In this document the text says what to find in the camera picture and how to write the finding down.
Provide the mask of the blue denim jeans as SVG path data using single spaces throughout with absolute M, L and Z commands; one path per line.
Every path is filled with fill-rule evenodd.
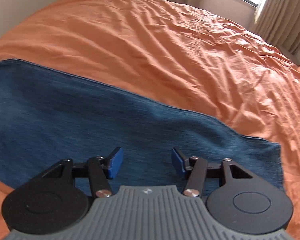
M 22 60 L 0 61 L 0 181 L 18 188 L 60 159 L 84 162 L 117 146 L 124 160 L 114 190 L 183 188 L 171 164 L 173 148 L 211 163 L 230 157 L 283 188 L 275 142 L 104 83 Z

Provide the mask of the orange bed cover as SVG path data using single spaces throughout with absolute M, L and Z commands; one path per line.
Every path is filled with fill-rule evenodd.
M 300 239 L 300 67 L 241 25 L 165 0 L 58 0 L 0 39 L 18 58 L 212 115 L 281 144 Z

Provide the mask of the beige curtain right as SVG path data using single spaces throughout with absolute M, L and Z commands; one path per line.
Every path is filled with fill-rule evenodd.
M 300 47 L 300 0 L 265 0 L 254 14 L 250 31 L 291 54 Z

